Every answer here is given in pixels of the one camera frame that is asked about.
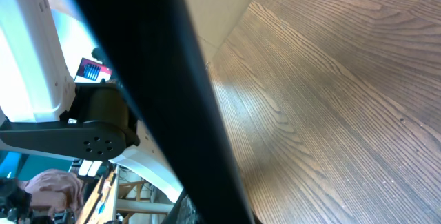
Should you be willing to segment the blue smartphone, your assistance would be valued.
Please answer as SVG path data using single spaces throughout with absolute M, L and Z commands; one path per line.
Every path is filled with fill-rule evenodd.
M 73 0 L 206 223 L 254 223 L 184 0 Z

